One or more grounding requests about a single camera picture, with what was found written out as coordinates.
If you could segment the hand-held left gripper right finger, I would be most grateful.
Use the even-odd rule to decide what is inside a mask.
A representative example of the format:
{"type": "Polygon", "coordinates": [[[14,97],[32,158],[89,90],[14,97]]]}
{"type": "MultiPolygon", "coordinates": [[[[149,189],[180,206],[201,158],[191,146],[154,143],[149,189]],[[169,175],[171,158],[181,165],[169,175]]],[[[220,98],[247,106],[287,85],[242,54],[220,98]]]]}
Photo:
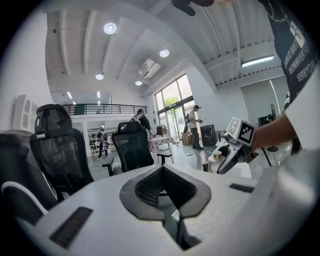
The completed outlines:
{"type": "Polygon", "coordinates": [[[313,242],[311,224],[320,207],[320,149],[303,150],[279,166],[267,168],[251,192],[233,189],[234,181],[208,188],[177,169],[164,165],[165,174],[187,184],[193,197],[180,208],[177,248],[163,246],[164,256],[298,256],[313,242]],[[218,196],[235,210],[236,196],[245,204],[223,228],[214,225],[218,196]]]}

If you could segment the person's right forearm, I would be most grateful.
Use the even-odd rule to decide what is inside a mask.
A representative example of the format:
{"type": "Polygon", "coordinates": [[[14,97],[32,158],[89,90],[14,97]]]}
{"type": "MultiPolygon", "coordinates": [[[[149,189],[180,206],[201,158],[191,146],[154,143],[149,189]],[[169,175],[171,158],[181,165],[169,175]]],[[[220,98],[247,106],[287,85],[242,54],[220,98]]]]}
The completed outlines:
{"type": "Polygon", "coordinates": [[[291,153],[297,153],[301,149],[301,143],[286,113],[283,113],[271,123],[255,130],[251,150],[276,146],[289,141],[292,141],[291,153]]]}

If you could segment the white sink basin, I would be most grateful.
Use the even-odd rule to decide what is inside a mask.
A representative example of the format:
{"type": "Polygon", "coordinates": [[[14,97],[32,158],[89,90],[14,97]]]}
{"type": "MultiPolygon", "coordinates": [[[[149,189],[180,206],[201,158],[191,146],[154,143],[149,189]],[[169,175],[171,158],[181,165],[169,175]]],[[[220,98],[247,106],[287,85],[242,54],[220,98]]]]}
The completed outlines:
{"type": "MultiPolygon", "coordinates": [[[[208,173],[217,173],[218,167],[221,165],[222,162],[214,162],[214,161],[207,161],[202,164],[202,168],[204,172],[208,173]]],[[[225,175],[232,175],[241,178],[252,178],[252,173],[250,170],[249,164],[245,162],[238,162],[233,168],[231,168],[225,175]]]]}

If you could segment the dark washing machine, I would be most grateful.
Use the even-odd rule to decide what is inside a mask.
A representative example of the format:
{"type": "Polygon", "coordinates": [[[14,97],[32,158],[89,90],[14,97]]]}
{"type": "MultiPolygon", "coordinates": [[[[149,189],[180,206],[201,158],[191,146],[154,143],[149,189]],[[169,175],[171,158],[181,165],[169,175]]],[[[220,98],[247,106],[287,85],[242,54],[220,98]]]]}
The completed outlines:
{"type": "Polygon", "coordinates": [[[200,127],[203,146],[215,146],[217,143],[215,126],[205,125],[200,127]]]}

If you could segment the cardboard box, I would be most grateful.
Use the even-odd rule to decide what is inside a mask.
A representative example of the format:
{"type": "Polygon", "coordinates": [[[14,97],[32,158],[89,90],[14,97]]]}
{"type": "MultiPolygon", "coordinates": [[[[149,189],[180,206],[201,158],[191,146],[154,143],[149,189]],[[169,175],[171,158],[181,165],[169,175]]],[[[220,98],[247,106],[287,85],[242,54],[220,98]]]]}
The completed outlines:
{"type": "Polygon", "coordinates": [[[191,131],[187,131],[186,133],[181,133],[181,143],[185,146],[192,145],[193,143],[193,135],[191,131]]]}

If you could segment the checkered cloth table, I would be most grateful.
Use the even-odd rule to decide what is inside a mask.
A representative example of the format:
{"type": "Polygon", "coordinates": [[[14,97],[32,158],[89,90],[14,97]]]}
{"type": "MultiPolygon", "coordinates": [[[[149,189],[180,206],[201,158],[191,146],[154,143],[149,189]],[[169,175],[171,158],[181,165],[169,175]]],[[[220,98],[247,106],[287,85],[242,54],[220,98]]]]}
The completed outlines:
{"type": "Polygon", "coordinates": [[[148,147],[149,151],[153,153],[153,155],[157,158],[158,163],[161,162],[160,157],[158,154],[160,153],[166,153],[167,151],[169,153],[172,153],[170,145],[177,146],[179,143],[176,142],[173,137],[156,137],[156,138],[149,138],[148,139],[148,147]],[[167,145],[167,148],[160,148],[160,146],[167,145]]]}

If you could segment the glass entrance door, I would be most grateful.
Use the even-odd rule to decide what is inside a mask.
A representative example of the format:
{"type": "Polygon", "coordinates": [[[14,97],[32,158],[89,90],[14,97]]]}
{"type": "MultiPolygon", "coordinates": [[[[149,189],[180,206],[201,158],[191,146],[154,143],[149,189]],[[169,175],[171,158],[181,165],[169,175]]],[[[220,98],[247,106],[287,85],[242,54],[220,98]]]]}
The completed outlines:
{"type": "Polygon", "coordinates": [[[154,95],[158,124],[165,126],[167,135],[182,140],[186,115],[195,105],[186,74],[175,79],[154,95]]]}

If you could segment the black office chair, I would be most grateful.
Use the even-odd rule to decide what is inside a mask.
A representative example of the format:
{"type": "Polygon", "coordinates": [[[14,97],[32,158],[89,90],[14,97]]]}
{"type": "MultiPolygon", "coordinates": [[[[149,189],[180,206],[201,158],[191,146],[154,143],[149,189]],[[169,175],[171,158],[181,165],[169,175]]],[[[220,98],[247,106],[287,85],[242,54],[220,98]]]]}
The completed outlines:
{"type": "Polygon", "coordinates": [[[94,182],[85,139],[73,128],[72,119],[63,106],[46,104],[40,106],[36,114],[30,148],[57,199],[62,201],[94,182]]]}
{"type": "Polygon", "coordinates": [[[120,167],[115,167],[112,170],[114,175],[154,164],[147,132],[138,122],[119,123],[117,132],[112,134],[111,139],[121,163],[120,167]]]}

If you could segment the white storage shelf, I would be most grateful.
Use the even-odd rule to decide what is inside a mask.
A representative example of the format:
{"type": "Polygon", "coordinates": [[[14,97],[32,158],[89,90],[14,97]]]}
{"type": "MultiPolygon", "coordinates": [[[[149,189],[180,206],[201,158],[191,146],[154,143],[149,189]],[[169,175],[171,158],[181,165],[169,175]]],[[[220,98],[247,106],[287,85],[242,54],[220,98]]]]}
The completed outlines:
{"type": "MultiPolygon", "coordinates": [[[[108,142],[108,153],[111,153],[116,150],[113,142],[112,142],[112,134],[116,132],[116,128],[107,128],[104,130],[107,134],[107,142],[108,142]]],[[[91,156],[98,156],[99,155],[99,146],[100,143],[98,142],[98,133],[100,132],[99,128],[90,129],[88,131],[88,139],[89,139],[89,148],[91,156]]]]}

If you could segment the person's light shorts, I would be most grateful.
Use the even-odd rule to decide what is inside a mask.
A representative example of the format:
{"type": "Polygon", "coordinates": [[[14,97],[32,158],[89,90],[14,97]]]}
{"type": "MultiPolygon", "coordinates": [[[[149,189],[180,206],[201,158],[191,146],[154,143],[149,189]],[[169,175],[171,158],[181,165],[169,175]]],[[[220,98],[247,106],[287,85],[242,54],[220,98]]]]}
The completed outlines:
{"type": "Polygon", "coordinates": [[[320,72],[312,74],[285,114],[302,148],[320,149],[320,72]]]}

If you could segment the person's black printed t-shirt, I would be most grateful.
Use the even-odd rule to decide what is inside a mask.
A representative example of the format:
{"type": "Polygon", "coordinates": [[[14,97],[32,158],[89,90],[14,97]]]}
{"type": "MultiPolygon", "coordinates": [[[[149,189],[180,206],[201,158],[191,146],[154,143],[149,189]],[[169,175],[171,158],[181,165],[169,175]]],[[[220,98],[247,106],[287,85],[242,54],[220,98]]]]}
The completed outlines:
{"type": "Polygon", "coordinates": [[[288,108],[305,86],[314,72],[318,60],[318,50],[305,26],[280,0],[258,0],[265,8],[274,35],[275,51],[280,59],[283,73],[286,77],[288,93],[284,108],[288,108]],[[300,48],[290,31],[293,21],[302,32],[305,43],[300,48]]]}

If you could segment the ceiling air vent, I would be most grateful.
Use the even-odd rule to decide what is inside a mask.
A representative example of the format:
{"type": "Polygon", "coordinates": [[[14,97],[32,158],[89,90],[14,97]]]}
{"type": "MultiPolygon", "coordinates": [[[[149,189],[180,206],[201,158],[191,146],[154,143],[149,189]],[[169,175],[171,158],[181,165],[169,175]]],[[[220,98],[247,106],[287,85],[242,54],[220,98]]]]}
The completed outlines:
{"type": "Polygon", "coordinates": [[[140,67],[138,74],[144,79],[151,78],[160,68],[161,66],[155,60],[148,58],[140,67]]]}

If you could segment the black mezzanine railing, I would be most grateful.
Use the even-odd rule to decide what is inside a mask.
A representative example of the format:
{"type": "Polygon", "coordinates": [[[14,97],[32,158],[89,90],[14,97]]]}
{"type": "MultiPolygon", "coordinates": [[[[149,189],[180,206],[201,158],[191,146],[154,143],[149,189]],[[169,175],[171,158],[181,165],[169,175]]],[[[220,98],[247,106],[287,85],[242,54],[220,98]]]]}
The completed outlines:
{"type": "Polygon", "coordinates": [[[148,113],[147,106],[128,104],[65,104],[63,107],[71,116],[102,114],[136,114],[138,110],[148,113]]]}

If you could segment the black chair far left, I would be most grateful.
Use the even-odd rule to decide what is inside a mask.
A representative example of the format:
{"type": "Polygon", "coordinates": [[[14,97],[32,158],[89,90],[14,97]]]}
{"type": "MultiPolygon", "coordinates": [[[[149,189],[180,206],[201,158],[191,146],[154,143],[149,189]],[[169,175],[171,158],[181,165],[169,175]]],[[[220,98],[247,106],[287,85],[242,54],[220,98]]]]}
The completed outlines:
{"type": "Polygon", "coordinates": [[[29,131],[14,129],[0,132],[0,185],[9,181],[27,184],[31,134],[29,131]]]}

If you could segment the pale pendant tag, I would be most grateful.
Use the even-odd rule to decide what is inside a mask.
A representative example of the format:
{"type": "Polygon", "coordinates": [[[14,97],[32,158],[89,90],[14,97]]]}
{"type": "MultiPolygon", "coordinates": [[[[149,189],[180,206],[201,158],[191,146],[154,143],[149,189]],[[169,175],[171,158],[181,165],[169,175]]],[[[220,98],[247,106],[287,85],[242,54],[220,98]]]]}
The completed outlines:
{"type": "Polygon", "coordinates": [[[305,37],[302,34],[301,30],[298,28],[298,26],[291,21],[290,22],[290,32],[292,33],[292,35],[294,36],[296,42],[298,43],[300,48],[304,47],[305,44],[305,37]]]}

